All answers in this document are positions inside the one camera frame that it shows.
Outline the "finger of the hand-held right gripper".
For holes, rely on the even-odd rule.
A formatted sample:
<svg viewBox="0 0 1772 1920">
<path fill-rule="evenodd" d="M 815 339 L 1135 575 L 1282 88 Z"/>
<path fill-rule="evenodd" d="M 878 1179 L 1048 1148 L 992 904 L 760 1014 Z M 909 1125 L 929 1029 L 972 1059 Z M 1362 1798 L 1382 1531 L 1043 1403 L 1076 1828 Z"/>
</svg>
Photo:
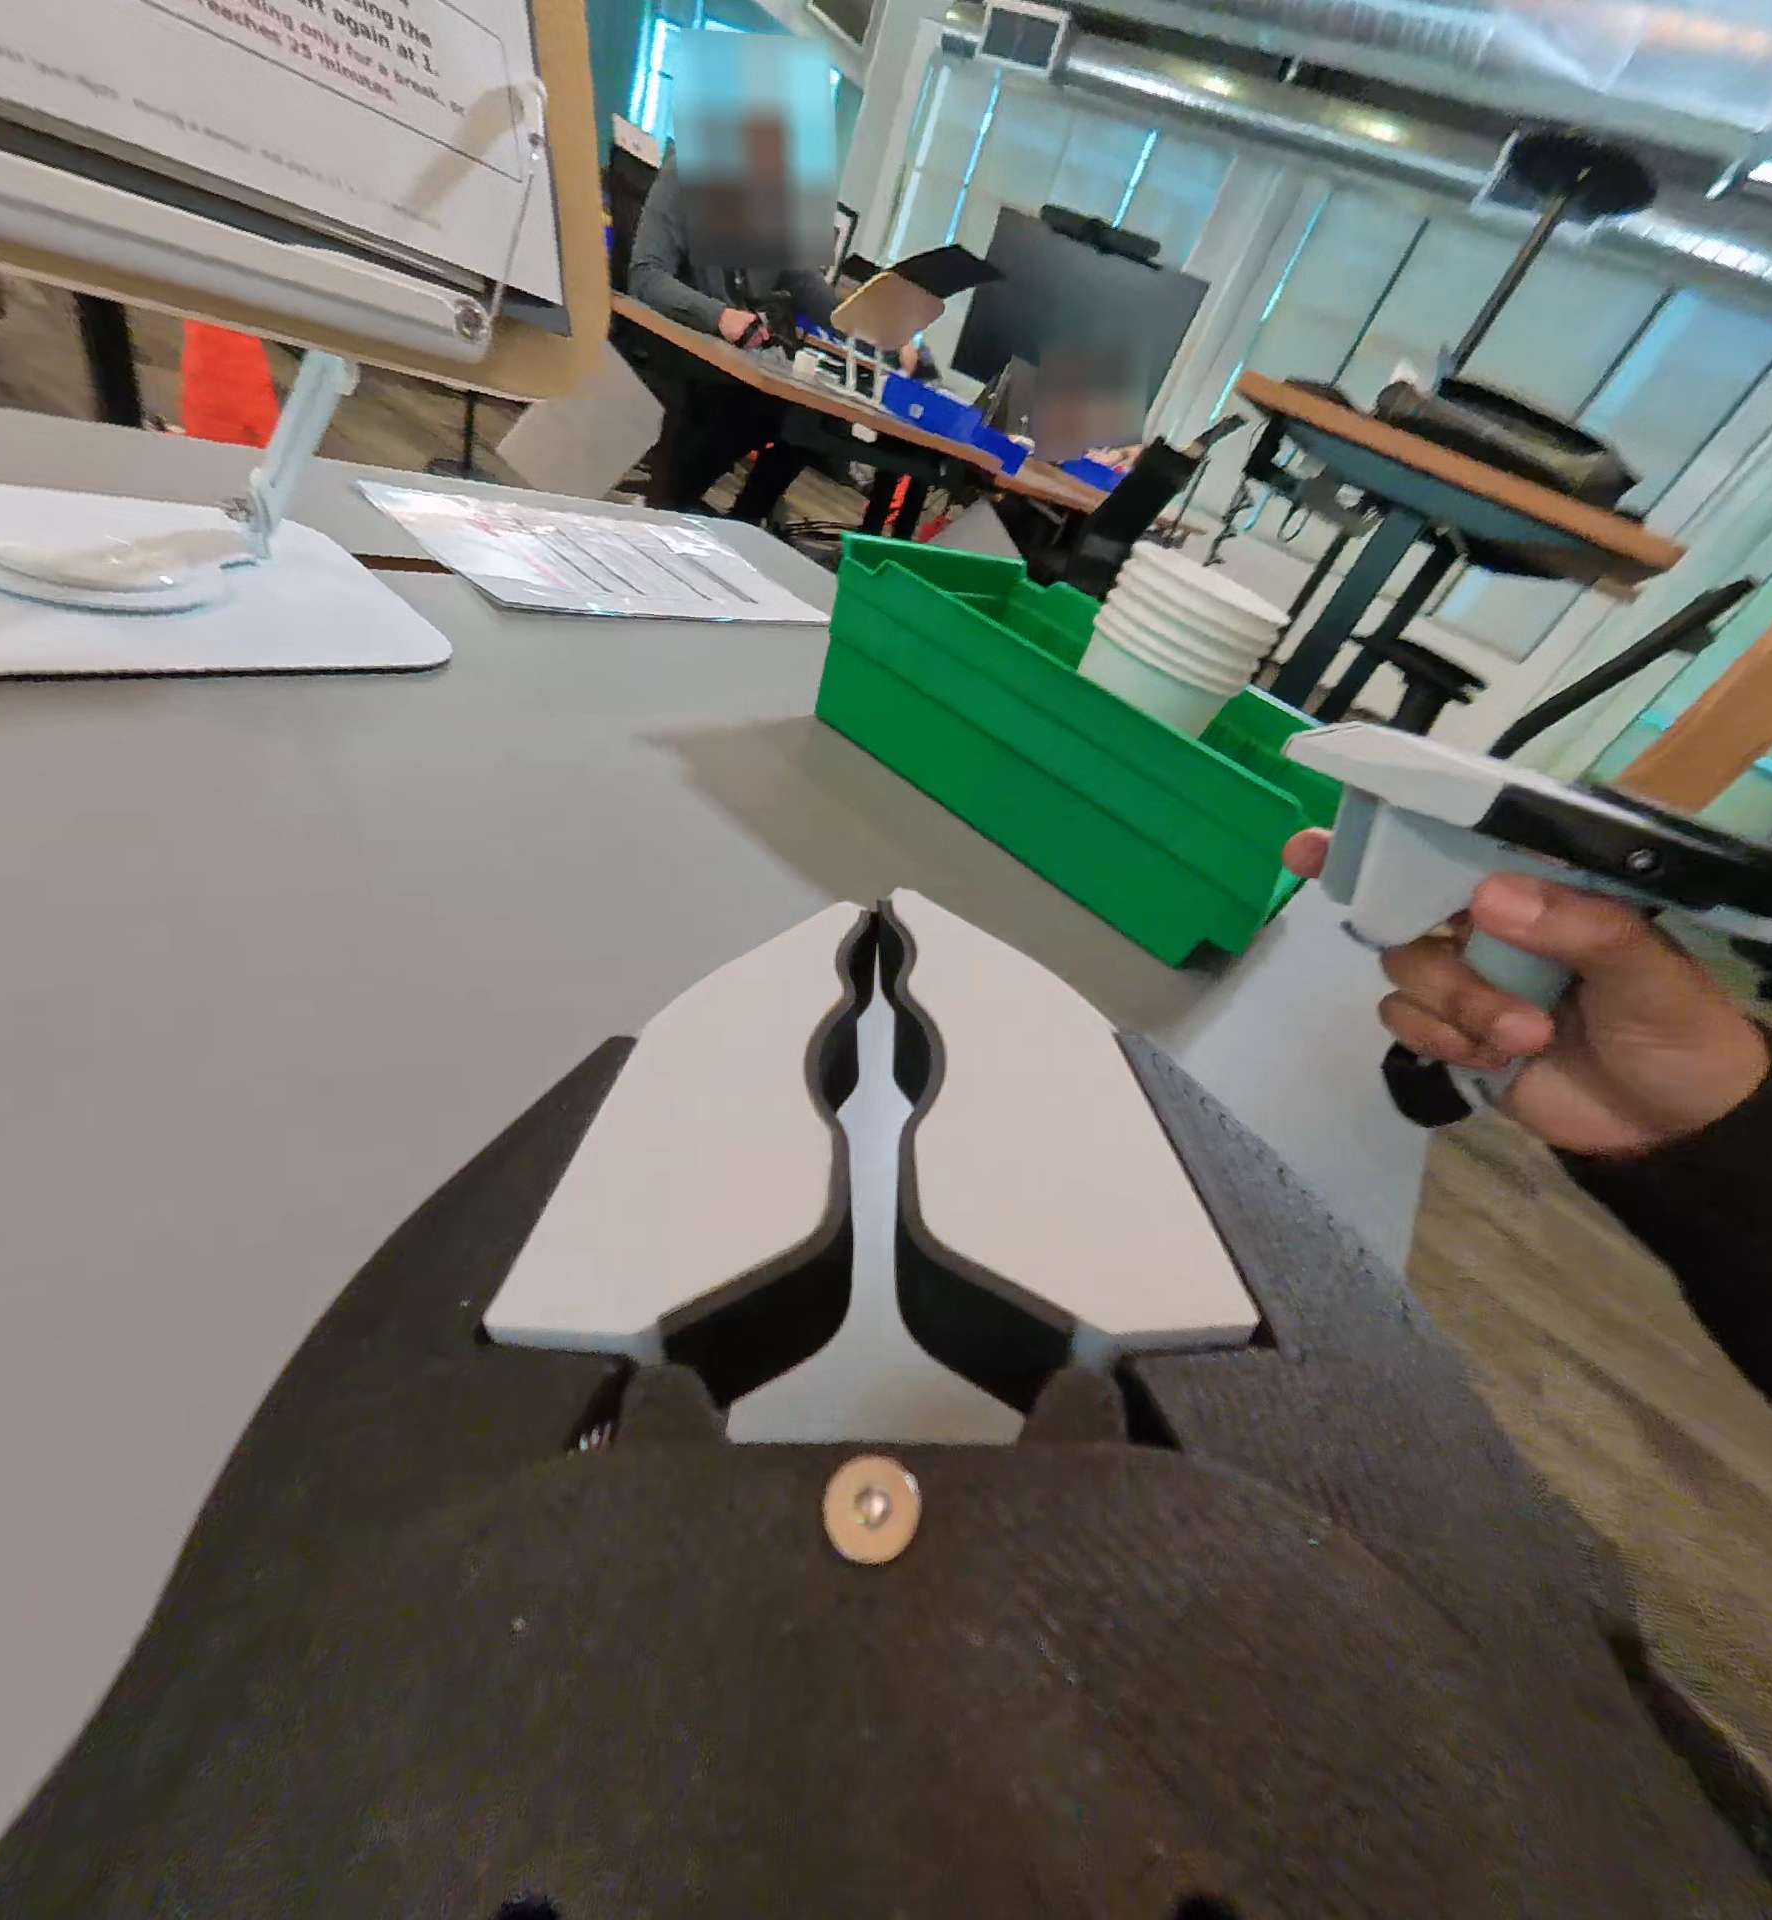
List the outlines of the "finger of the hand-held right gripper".
<svg viewBox="0 0 1772 1920">
<path fill-rule="evenodd" d="M 1418 940 L 1520 869 L 1483 830 L 1502 792 L 1495 761 L 1375 725 L 1296 733 L 1282 753 L 1342 792 L 1322 888 L 1360 944 Z"/>
</svg>

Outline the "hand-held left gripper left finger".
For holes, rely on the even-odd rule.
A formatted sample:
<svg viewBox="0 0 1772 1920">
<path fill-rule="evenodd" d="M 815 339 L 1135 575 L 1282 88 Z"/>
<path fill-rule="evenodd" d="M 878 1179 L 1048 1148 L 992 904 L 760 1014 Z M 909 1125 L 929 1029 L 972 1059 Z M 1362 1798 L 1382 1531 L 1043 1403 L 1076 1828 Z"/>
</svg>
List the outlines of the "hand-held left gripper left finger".
<svg viewBox="0 0 1772 1920">
<path fill-rule="evenodd" d="M 733 1406 L 854 1290 L 850 1144 L 878 918 L 840 902 L 640 1033 L 485 1316 L 500 1348 L 679 1365 Z"/>
</svg>

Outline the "stack of nested paper cups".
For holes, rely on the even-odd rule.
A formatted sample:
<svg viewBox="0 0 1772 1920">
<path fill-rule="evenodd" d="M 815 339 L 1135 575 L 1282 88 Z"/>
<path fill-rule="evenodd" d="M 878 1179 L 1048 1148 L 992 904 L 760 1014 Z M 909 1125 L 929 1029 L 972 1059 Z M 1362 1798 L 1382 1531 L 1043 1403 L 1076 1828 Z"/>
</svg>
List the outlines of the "stack of nested paper cups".
<svg viewBox="0 0 1772 1920">
<path fill-rule="evenodd" d="M 1079 676 L 1199 739 L 1249 686 L 1282 613 L 1222 563 L 1140 541 L 1092 621 Z"/>
</svg>

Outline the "green plastic bin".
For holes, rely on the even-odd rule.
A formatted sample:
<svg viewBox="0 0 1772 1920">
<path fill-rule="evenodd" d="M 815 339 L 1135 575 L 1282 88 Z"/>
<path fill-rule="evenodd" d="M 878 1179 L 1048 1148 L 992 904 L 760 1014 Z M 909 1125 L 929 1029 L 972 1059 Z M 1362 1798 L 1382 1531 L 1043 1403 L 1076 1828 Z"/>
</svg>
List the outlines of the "green plastic bin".
<svg viewBox="0 0 1772 1920">
<path fill-rule="evenodd" d="M 1264 692 L 1191 736 L 1082 677 L 1096 617 L 1019 559 L 847 532 L 815 715 L 1157 961 L 1237 958 L 1342 787 Z"/>
</svg>

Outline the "person's right forearm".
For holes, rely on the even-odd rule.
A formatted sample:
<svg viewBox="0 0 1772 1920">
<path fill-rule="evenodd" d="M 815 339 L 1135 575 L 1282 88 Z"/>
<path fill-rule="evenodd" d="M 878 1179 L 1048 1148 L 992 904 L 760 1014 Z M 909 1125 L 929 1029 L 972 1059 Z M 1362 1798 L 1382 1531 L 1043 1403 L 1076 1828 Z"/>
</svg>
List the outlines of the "person's right forearm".
<svg viewBox="0 0 1772 1920">
<path fill-rule="evenodd" d="M 1634 1158 L 1556 1154 L 1675 1278 L 1703 1330 L 1772 1406 L 1772 1026 L 1763 1085 L 1691 1136 Z"/>
</svg>

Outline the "black-legged standing desk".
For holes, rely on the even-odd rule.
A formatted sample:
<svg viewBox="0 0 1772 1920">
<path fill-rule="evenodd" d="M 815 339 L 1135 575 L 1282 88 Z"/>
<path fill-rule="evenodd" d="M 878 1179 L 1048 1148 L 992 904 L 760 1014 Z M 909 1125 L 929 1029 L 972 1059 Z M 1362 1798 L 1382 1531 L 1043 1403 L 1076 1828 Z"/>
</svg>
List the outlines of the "black-legged standing desk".
<svg viewBox="0 0 1772 1920">
<path fill-rule="evenodd" d="M 1515 549 L 1552 579 L 1638 592 L 1686 556 L 1641 520 L 1589 507 L 1467 454 L 1396 428 L 1303 382 L 1241 371 L 1236 393 L 1261 419 L 1258 454 L 1294 442 L 1352 485 L 1379 518 L 1322 614 L 1284 657 L 1270 692 L 1337 719 L 1393 659 L 1467 546 Z"/>
</svg>

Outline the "grey desk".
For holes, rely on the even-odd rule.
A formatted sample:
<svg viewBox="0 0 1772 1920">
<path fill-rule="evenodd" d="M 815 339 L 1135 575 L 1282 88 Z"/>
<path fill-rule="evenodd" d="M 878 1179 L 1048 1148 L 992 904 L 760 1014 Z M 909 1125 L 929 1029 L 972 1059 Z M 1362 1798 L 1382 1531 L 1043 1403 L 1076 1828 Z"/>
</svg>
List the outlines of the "grey desk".
<svg viewBox="0 0 1772 1920">
<path fill-rule="evenodd" d="M 1032 953 L 1408 1256 L 1428 1150 L 1323 897 L 1170 970 L 823 726 L 815 628 L 381 586 L 444 669 L 0 683 L 0 1831 L 361 1263 L 597 1042 L 830 902 L 909 888 Z"/>
</svg>

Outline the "wooden desk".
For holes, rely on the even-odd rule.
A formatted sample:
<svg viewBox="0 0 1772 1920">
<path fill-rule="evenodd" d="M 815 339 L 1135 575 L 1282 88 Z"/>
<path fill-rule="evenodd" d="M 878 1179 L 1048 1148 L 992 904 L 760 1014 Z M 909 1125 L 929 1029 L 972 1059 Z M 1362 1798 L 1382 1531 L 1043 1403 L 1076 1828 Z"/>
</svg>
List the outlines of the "wooden desk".
<svg viewBox="0 0 1772 1920">
<path fill-rule="evenodd" d="M 1030 460 L 1005 472 L 992 452 L 929 433 L 888 409 L 846 389 L 778 369 L 754 353 L 733 349 L 716 335 L 699 332 L 616 291 L 610 296 L 610 340 L 637 345 L 653 339 L 649 358 L 667 375 L 692 388 L 730 382 L 787 410 L 787 433 L 801 445 L 830 445 L 856 461 L 906 472 L 928 485 L 955 493 L 1014 493 L 1039 507 L 1075 514 L 1099 510 L 1109 493 L 1059 467 Z"/>
</svg>

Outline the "black office chair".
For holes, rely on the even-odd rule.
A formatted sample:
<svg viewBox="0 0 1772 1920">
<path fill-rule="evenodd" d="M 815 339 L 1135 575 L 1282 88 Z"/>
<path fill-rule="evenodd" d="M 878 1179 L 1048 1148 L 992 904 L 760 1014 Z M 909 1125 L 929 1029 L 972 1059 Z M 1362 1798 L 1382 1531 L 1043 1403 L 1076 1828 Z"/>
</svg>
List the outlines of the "black office chair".
<svg viewBox="0 0 1772 1920">
<path fill-rule="evenodd" d="M 1756 588 L 1756 579 L 1740 578 L 1700 592 L 1689 606 L 1619 652 L 1616 659 L 1597 665 L 1569 688 L 1523 711 L 1508 728 L 1492 739 L 1484 753 L 1497 760 L 1514 760 L 1529 743 L 1580 711 L 1593 709 L 1649 667 L 1673 657 L 1693 659 L 1705 654 L 1716 643 L 1719 624 Z M 1474 696 L 1484 689 L 1483 680 L 1467 667 L 1405 638 L 1391 641 L 1380 652 L 1379 665 L 1391 667 L 1402 682 L 1402 699 L 1393 719 L 1393 728 L 1399 733 L 1428 735 L 1445 709 L 1470 707 Z"/>
<path fill-rule="evenodd" d="M 1159 439 L 1144 445 L 1106 500 L 1089 514 L 1069 558 L 1067 584 L 1102 601 L 1140 541 L 1197 478 L 1203 460 L 1194 445 L 1174 448 Z"/>
</svg>

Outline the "black bag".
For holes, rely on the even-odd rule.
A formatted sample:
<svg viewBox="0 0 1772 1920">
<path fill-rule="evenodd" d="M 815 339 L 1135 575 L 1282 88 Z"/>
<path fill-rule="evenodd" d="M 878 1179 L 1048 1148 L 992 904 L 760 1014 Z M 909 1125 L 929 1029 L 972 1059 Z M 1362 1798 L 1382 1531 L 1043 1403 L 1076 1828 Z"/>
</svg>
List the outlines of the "black bag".
<svg viewBox="0 0 1772 1920">
<path fill-rule="evenodd" d="M 1429 445 L 1442 445 L 1586 507 L 1618 510 L 1641 483 L 1618 448 L 1478 380 L 1442 375 L 1424 388 L 1400 377 L 1379 393 L 1373 414 Z"/>
</svg>

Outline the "blue plastic bin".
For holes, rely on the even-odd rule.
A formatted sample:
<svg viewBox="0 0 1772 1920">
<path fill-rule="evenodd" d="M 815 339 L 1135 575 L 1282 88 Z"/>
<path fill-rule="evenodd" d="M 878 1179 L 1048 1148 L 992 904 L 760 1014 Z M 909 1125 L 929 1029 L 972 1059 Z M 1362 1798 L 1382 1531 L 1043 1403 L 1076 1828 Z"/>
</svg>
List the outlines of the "blue plastic bin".
<svg viewBox="0 0 1772 1920">
<path fill-rule="evenodd" d="M 951 445 L 971 445 L 990 456 L 1005 473 L 1018 473 L 1032 460 L 1032 448 L 990 424 L 978 406 L 949 397 L 941 385 L 888 369 L 881 375 L 877 399 L 899 420 Z"/>
</svg>

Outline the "laminated paper sheet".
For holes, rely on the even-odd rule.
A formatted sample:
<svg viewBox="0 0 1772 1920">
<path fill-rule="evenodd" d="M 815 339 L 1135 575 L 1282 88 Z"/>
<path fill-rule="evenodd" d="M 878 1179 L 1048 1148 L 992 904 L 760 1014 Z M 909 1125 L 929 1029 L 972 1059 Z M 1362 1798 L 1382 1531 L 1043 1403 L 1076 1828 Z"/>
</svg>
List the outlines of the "laminated paper sheet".
<svg viewBox="0 0 1772 1920">
<path fill-rule="evenodd" d="M 827 614 L 689 518 L 631 520 L 585 510 L 361 479 L 357 492 L 419 546 L 507 611 L 586 619 L 815 627 Z"/>
</svg>

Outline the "grey panel on stand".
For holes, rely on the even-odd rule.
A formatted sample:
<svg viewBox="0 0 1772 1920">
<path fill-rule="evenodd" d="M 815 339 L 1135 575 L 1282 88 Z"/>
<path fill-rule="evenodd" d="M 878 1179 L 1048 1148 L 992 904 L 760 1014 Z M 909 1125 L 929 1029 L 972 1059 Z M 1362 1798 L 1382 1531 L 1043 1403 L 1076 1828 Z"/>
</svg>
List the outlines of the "grey panel on stand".
<svg viewBox="0 0 1772 1920">
<path fill-rule="evenodd" d="M 602 500 L 647 460 L 664 419 L 660 397 L 607 342 L 569 393 L 527 406 L 494 456 L 532 490 Z"/>
</svg>

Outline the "orange traffic cone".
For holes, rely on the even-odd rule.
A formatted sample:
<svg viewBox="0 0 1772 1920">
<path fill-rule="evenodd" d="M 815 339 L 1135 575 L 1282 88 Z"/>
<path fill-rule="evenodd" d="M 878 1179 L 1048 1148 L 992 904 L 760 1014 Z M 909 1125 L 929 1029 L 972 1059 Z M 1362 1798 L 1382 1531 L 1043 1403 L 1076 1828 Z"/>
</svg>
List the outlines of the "orange traffic cone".
<svg viewBox="0 0 1772 1920">
<path fill-rule="evenodd" d="M 263 340 L 186 319 L 179 353 L 179 424 L 189 439 L 263 450 L 281 419 Z"/>
</svg>

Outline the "wooden post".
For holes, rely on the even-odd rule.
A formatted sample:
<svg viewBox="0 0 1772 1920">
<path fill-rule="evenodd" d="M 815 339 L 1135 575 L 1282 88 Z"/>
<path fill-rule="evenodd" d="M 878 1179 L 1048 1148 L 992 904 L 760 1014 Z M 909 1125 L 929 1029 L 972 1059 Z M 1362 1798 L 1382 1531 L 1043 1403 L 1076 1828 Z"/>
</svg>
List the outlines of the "wooden post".
<svg viewBox="0 0 1772 1920">
<path fill-rule="evenodd" d="M 1623 797 L 1703 813 L 1772 747 L 1772 624 L 1613 781 Z"/>
</svg>

